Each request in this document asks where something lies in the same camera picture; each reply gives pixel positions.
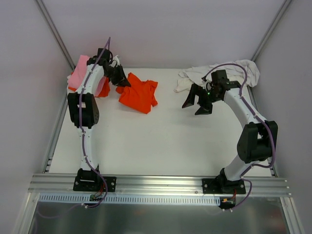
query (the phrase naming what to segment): orange cloth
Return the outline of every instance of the orange cloth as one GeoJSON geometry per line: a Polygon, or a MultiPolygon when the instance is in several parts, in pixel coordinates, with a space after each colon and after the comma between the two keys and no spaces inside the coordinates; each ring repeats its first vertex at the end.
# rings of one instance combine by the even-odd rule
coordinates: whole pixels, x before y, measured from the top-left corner
{"type": "MultiPolygon", "coordinates": [[[[68,87],[68,89],[72,90],[72,91],[76,91],[75,88],[72,88],[72,87],[68,87]]],[[[101,92],[98,94],[97,97],[99,98],[104,98],[104,97],[107,97],[108,94],[109,94],[109,91],[111,91],[110,87],[109,87],[109,80],[108,78],[105,78],[105,82],[104,82],[104,85],[103,85],[103,88],[101,90],[101,92]]]]}
{"type": "Polygon", "coordinates": [[[116,88],[116,92],[121,94],[119,102],[142,113],[149,113],[151,106],[154,107],[158,104],[154,96],[158,82],[141,81],[132,73],[129,73],[128,81],[131,87],[116,88]]]}

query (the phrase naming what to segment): wire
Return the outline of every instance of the wire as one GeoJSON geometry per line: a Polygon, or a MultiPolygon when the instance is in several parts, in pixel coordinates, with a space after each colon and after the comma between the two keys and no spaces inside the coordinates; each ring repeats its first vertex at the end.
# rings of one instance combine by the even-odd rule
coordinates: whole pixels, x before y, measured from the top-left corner
{"type": "Polygon", "coordinates": [[[102,193],[103,193],[103,185],[101,185],[101,188],[99,189],[99,191],[97,191],[97,192],[94,194],[94,196],[95,196],[95,197],[99,197],[99,196],[102,195],[102,193]]]}
{"type": "Polygon", "coordinates": [[[234,189],[234,195],[230,199],[233,199],[233,198],[236,199],[236,189],[234,189]]]}
{"type": "Polygon", "coordinates": [[[273,140],[273,135],[272,135],[272,132],[270,130],[270,128],[268,127],[268,125],[256,114],[256,112],[254,111],[254,109],[249,105],[249,103],[246,101],[246,99],[244,98],[244,96],[242,95],[242,91],[243,91],[243,87],[244,85],[246,84],[247,82],[247,78],[248,78],[248,75],[247,75],[247,71],[246,69],[239,65],[239,64],[236,64],[236,63],[224,63],[224,64],[220,64],[216,67],[214,67],[213,69],[211,69],[203,78],[202,80],[206,80],[206,77],[207,75],[209,75],[213,70],[215,70],[216,68],[218,67],[221,67],[221,66],[225,66],[225,65],[233,65],[233,66],[237,66],[237,67],[240,67],[243,71],[244,71],[244,74],[245,74],[245,79],[242,83],[242,85],[240,86],[240,89],[239,89],[239,96],[240,98],[242,99],[242,101],[244,102],[244,104],[246,105],[246,107],[250,110],[250,112],[253,114],[253,116],[265,127],[265,129],[267,130],[268,132],[268,135],[269,135],[269,138],[270,138],[270,144],[271,144],[271,150],[272,150],[272,160],[270,162],[269,165],[265,166],[265,165],[261,165],[261,164],[253,164],[253,165],[250,165],[241,175],[241,179],[243,181],[246,181],[248,183],[250,183],[250,188],[249,188],[249,191],[247,193],[247,195],[245,196],[245,198],[240,202],[238,203],[236,206],[234,206],[232,208],[233,209],[236,209],[237,207],[239,207],[243,202],[245,202],[247,200],[247,198],[250,196],[251,192],[252,192],[252,188],[253,188],[253,184],[250,180],[248,179],[244,179],[243,176],[252,168],[252,166],[258,166],[258,167],[262,167],[262,168],[271,168],[274,163],[275,163],[275,143],[274,143],[274,140],[273,140]]]}
{"type": "Polygon", "coordinates": [[[242,178],[242,180],[250,183],[250,188],[249,188],[249,191],[248,191],[247,195],[244,197],[244,199],[241,202],[239,202],[237,205],[235,205],[233,208],[231,208],[232,210],[234,210],[237,207],[241,206],[243,204],[243,202],[245,202],[247,200],[247,198],[249,198],[250,194],[252,193],[253,183],[250,180],[245,179],[245,178],[242,178]]]}
{"type": "Polygon", "coordinates": [[[107,196],[108,186],[107,186],[107,183],[106,183],[104,177],[103,177],[96,169],[94,169],[94,168],[92,167],[92,165],[90,164],[90,162],[89,162],[89,160],[88,160],[88,156],[87,156],[86,151],[85,151],[85,144],[84,144],[84,142],[85,142],[85,141],[84,141],[84,138],[85,138],[85,130],[84,130],[84,128],[82,127],[82,95],[83,95],[83,92],[84,92],[84,90],[85,90],[85,86],[87,85],[88,80],[89,80],[89,78],[90,78],[90,76],[91,76],[93,70],[95,69],[96,65],[98,64],[98,61],[99,61],[99,59],[101,58],[101,56],[103,55],[104,50],[106,49],[106,47],[108,46],[108,48],[109,48],[110,42],[111,42],[111,37],[108,38],[108,40],[107,40],[107,42],[106,42],[106,44],[105,44],[105,46],[104,46],[102,52],[100,53],[100,55],[98,56],[96,62],[95,62],[94,65],[93,65],[93,67],[91,68],[91,71],[89,72],[89,74],[88,74],[88,76],[87,76],[87,78],[86,78],[86,80],[85,80],[85,82],[84,82],[84,84],[83,84],[84,87],[81,89],[81,93],[80,93],[80,95],[79,95],[79,128],[80,128],[81,131],[82,131],[82,152],[83,152],[83,156],[85,157],[86,163],[88,164],[88,166],[90,167],[90,169],[91,169],[93,172],[95,172],[95,173],[103,180],[103,182],[104,182],[104,184],[105,184],[105,194],[104,194],[103,198],[102,198],[97,204],[95,204],[95,205],[85,205],[86,208],[95,208],[95,207],[97,207],[98,205],[100,205],[101,202],[104,201],[104,199],[105,199],[106,196],[107,196]]]}
{"type": "Polygon", "coordinates": [[[78,206],[81,206],[81,203],[75,204],[74,206],[72,206],[71,208],[69,208],[67,211],[65,211],[65,212],[62,213],[62,214],[59,214],[59,215],[56,215],[56,216],[45,216],[45,215],[43,215],[43,214],[40,213],[40,211],[39,211],[39,203],[38,203],[36,211],[37,211],[37,214],[38,214],[41,218],[54,219],[54,218],[60,218],[60,217],[62,217],[63,215],[67,214],[67,213],[70,212],[72,209],[74,209],[74,208],[76,208],[76,207],[78,207],[78,206]]]}

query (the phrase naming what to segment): pink cloth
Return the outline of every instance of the pink cloth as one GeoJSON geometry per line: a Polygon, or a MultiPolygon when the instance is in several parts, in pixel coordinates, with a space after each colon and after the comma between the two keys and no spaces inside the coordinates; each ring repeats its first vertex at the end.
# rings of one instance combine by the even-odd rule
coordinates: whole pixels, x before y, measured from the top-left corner
{"type": "MultiPolygon", "coordinates": [[[[80,55],[77,66],[72,74],[72,76],[68,79],[68,86],[74,89],[79,88],[81,83],[83,82],[84,77],[87,73],[87,61],[90,57],[87,55],[80,55]]],[[[95,93],[95,96],[98,96],[101,92],[105,79],[101,79],[98,83],[98,87],[95,93]]]]}

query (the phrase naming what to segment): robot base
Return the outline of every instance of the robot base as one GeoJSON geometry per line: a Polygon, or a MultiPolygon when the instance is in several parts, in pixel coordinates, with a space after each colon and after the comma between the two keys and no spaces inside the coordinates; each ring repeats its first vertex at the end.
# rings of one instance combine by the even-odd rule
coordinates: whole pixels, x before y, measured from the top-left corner
{"type": "MultiPolygon", "coordinates": [[[[114,176],[103,177],[108,187],[107,190],[104,188],[103,191],[115,192],[117,178],[114,176]]],[[[101,189],[102,184],[102,179],[94,171],[84,171],[80,168],[75,178],[73,190],[80,192],[97,192],[101,189]]]]}
{"type": "Polygon", "coordinates": [[[224,174],[224,168],[214,179],[202,179],[203,194],[246,194],[243,180],[229,181],[224,174]]]}

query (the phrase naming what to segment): black mounting plate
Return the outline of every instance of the black mounting plate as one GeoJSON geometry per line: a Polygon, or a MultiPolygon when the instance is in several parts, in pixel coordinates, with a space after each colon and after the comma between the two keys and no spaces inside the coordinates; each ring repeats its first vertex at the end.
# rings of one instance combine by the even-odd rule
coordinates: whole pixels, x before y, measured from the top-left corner
{"type": "MultiPolygon", "coordinates": [[[[225,194],[221,190],[220,186],[214,185],[214,182],[215,182],[214,178],[201,180],[202,187],[203,187],[203,194],[225,194]]],[[[239,186],[237,186],[235,189],[236,189],[236,194],[246,194],[245,184],[243,180],[239,182],[239,186]]]]}
{"type": "MultiPolygon", "coordinates": [[[[117,178],[115,176],[103,176],[103,177],[104,177],[106,184],[107,184],[107,187],[108,187],[107,192],[114,193],[116,190],[117,178]]],[[[75,178],[74,187],[73,187],[74,191],[97,192],[100,189],[101,189],[101,183],[96,184],[94,182],[81,181],[78,176],[76,176],[76,178],[75,178]]]]}

